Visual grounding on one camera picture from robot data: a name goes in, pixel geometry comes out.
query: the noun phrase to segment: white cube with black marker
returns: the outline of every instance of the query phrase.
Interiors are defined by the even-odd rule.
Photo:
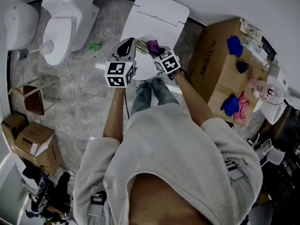
[[[126,88],[135,75],[135,62],[106,62],[105,79],[109,87]]]
[[[165,74],[170,74],[181,67],[173,49],[153,58],[153,60],[158,71]]]

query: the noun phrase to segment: chair seat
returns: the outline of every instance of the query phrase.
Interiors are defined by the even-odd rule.
[[[36,89],[37,87],[24,85],[23,86],[23,94],[26,95],[27,93],[31,92],[32,90]],[[43,98],[41,96],[41,92],[37,91],[30,96],[26,97],[24,100],[25,109],[28,112],[35,113],[38,115],[44,115],[44,106],[43,106]]]

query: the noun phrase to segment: green object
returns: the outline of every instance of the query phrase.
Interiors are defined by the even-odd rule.
[[[102,43],[93,43],[91,46],[90,46],[90,50],[92,51],[99,51],[100,48],[102,46]]]

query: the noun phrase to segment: sweatshirt sleeve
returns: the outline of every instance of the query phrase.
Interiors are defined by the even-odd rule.
[[[79,225],[87,224],[91,197],[104,189],[103,178],[120,142],[114,138],[89,141],[74,185],[74,217]]]
[[[239,224],[249,213],[262,186],[263,173],[259,158],[251,146],[224,120],[209,119],[201,128],[209,135],[224,158],[236,201],[236,221]]]

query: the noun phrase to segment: pink cloth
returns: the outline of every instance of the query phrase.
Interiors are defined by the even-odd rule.
[[[246,122],[246,112],[249,108],[249,101],[246,97],[246,92],[244,91],[239,98],[240,110],[233,115],[233,120]]]

